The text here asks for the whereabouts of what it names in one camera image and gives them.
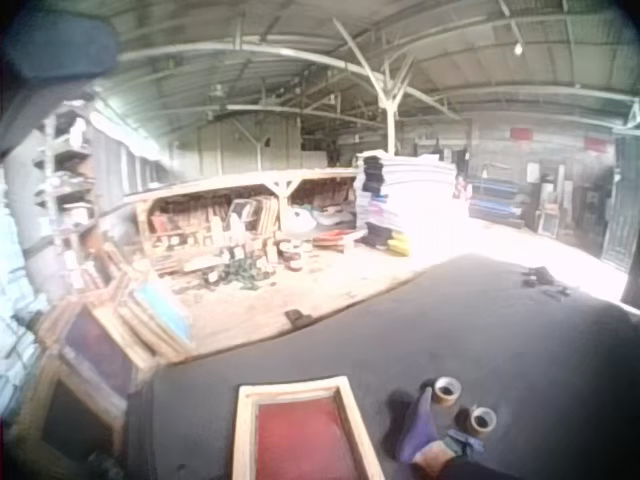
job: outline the red object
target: red object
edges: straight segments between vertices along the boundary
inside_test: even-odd
[[[261,405],[256,480],[357,480],[333,397]]]
[[[609,142],[595,137],[584,137],[584,149],[592,152],[607,153]]]
[[[530,142],[533,140],[533,130],[531,128],[513,127],[511,129],[511,139],[522,142]]]

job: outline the white fabric stack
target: white fabric stack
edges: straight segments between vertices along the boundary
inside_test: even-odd
[[[451,214],[455,177],[455,165],[438,155],[362,158],[354,183],[357,224],[371,222],[410,238],[433,234]]]

